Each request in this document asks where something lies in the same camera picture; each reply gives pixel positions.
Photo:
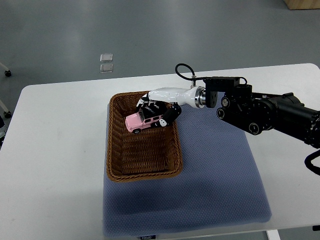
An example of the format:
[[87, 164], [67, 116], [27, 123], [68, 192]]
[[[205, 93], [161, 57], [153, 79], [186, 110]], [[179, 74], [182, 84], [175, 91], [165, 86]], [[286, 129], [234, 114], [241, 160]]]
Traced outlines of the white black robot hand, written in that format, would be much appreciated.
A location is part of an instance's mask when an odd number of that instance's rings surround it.
[[160, 110], [157, 101], [173, 104], [161, 119], [152, 124], [153, 127], [166, 127], [180, 116], [182, 113], [181, 106], [189, 105], [193, 108], [203, 108], [206, 105], [205, 88], [203, 86], [195, 86], [190, 89], [163, 87], [151, 90], [138, 100], [136, 108], [143, 108], [151, 113], [156, 113]]

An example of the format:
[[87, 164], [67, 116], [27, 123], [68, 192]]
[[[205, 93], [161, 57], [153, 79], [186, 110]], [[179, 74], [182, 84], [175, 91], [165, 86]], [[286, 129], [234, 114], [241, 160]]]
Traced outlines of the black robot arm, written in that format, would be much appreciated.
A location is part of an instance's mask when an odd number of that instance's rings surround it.
[[205, 86], [193, 84], [190, 89], [164, 87], [143, 95], [136, 109], [157, 102], [172, 104], [164, 120], [156, 123], [165, 127], [179, 115], [182, 105], [193, 108], [214, 108], [218, 93], [223, 93], [217, 117], [252, 135], [275, 129], [316, 149], [320, 147], [320, 113], [305, 107], [292, 92], [278, 95], [257, 93], [247, 82], [240, 83], [240, 77], [201, 77]]

